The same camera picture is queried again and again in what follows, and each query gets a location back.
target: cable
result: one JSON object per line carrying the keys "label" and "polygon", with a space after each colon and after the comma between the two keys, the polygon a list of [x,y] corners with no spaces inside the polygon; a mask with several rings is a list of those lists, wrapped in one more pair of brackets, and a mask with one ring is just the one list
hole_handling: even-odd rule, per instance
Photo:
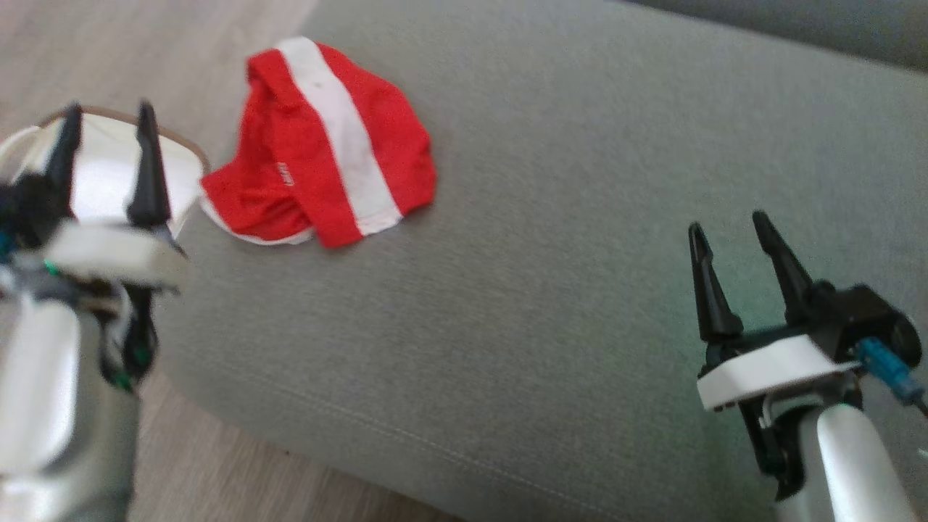
{"label": "cable", "polygon": [[922,412],[922,415],[925,416],[925,419],[928,419],[928,404],[925,404],[925,401],[918,399],[915,401],[915,407]]}
{"label": "cable", "polygon": [[867,337],[857,343],[857,359],[872,375],[892,390],[903,406],[915,405],[928,419],[928,405],[924,401],[925,388],[912,378],[909,366],[902,362],[883,341]]}

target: wooden floor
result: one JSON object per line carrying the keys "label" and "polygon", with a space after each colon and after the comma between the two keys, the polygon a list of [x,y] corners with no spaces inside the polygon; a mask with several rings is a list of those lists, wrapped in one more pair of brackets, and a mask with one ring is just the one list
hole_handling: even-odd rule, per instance
{"label": "wooden floor", "polygon": [[[220,164],[245,57],[294,34],[315,1],[2,0],[0,138],[75,99],[135,112],[146,97]],[[142,397],[134,522],[453,520],[216,420],[157,371]]]}

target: blue cable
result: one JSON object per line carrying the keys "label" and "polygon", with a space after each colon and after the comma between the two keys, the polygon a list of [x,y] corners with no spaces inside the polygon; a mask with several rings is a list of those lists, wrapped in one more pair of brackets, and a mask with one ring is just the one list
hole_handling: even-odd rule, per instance
{"label": "blue cable", "polygon": [[857,359],[875,377],[886,383],[903,406],[915,405],[928,417],[924,402],[925,388],[912,378],[909,366],[902,362],[883,341],[867,337],[857,343]]}
{"label": "blue cable", "polygon": [[14,250],[16,250],[16,241],[11,235],[0,230],[0,263],[6,262]]}

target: white stripe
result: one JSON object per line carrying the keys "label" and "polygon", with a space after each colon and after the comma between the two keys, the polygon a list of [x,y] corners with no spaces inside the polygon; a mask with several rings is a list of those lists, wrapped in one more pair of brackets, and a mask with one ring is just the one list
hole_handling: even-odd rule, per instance
{"label": "white stripe", "polygon": [[398,223],[403,215],[374,158],[361,115],[319,47],[299,37],[284,40],[277,49],[287,61],[293,83],[322,120],[358,230],[367,236]]}
{"label": "white stripe", "polygon": [[282,240],[274,240],[274,241],[263,240],[257,236],[246,236],[244,234],[237,234],[232,231],[232,228],[230,228],[226,224],[226,222],[223,221],[223,218],[219,215],[219,213],[216,212],[216,207],[213,206],[213,202],[210,201],[210,198],[207,197],[206,194],[203,194],[203,197],[200,198],[200,208],[203,209],[203,213],[206,216],[208,216],[213,221],[213,223],[218,225],[219,228],[221,228],[222,230],[225,230],[226,232],[232,234],[233,236],[239,238],[242,241],[247,241],[247,242],[251,242],[254,244],[260,244],[262,246],[274,246],[274,245],[279,245],[279,244],[300,244],[304,241],[309,241],[313,239],[313,230],[311,228],[307,228],[306,230],[302,232],[297,232],[293,234],[292,236],[289,236],[288,238],[284,238]]}

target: green cable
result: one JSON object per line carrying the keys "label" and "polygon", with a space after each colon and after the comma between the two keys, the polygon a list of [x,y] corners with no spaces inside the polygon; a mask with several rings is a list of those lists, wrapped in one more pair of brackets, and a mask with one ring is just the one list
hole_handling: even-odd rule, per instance
{"label": "green cable", "polygon": [[151,351],[145,348],[136,348],[133,350],[133,353],[135,355],[135,360],[147,368],[151,362]]}
{"label": "green cable", "polygon": [[129,378],[129,374],[126,372],[113,375],[113,384],[124,391],[132,392],[132,379]]}
{"label": "green cable", "polygon": [[45,260],[45,269],[48,270],[48,273],[53,276],[57,276],[61,273],[60,270],[58,270],[58,267],[53,265],[52,262],[47,259]]}

